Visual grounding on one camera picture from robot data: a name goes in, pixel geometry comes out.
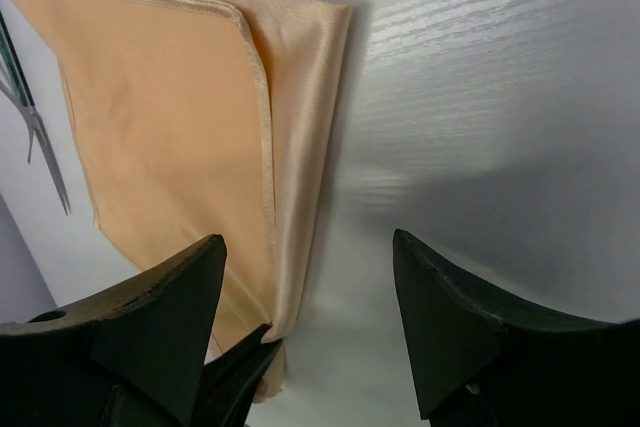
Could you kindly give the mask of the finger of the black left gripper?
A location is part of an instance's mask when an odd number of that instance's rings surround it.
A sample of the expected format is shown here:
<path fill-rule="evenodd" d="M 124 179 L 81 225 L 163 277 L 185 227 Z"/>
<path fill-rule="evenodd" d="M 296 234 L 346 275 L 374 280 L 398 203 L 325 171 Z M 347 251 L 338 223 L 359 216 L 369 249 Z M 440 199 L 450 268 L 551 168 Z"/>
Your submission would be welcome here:
<path fill-rule="evenodd" d="M 259 384 L 282 341 L 262 343 L 262 324 L 218 359 L 203 367 L 194 405 L 194 425 L 242 427 Z"/>

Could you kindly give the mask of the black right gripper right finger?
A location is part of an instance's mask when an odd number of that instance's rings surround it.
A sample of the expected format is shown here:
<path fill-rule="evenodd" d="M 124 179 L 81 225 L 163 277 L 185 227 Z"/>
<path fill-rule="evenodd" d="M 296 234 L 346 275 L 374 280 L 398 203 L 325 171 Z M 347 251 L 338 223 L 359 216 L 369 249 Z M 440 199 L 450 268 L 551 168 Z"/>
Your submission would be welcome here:
<path fill-rule="evenodd" d="M 396 296 L 420 417 L 433 426 L 635 426 L 639 324 L 516 296 L 405 230 Z"/>

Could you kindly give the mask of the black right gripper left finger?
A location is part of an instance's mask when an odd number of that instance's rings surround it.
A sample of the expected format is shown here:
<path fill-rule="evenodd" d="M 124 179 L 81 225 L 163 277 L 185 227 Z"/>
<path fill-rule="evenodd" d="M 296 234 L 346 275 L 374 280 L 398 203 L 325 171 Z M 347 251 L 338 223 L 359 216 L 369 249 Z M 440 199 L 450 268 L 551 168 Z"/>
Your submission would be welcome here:
<path fill-rule="evenodd" d="M 225 259 L 210 235 L 95 295 L 2 324 L 2 425 L 188 425 Z"/>

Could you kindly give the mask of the beige cloth napkin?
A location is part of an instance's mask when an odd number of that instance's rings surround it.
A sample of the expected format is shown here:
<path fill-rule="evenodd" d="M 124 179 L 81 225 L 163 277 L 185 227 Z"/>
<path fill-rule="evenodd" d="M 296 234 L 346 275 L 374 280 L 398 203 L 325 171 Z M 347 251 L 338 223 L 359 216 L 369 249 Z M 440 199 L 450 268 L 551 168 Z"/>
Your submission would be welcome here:
<path fill-rule="evenodd" d="M 147 270 L 208 234 L 210 345 L 294 329 L 352 10 L 325 0 L 12 0 L 55 54 L 96 227 Z"/>

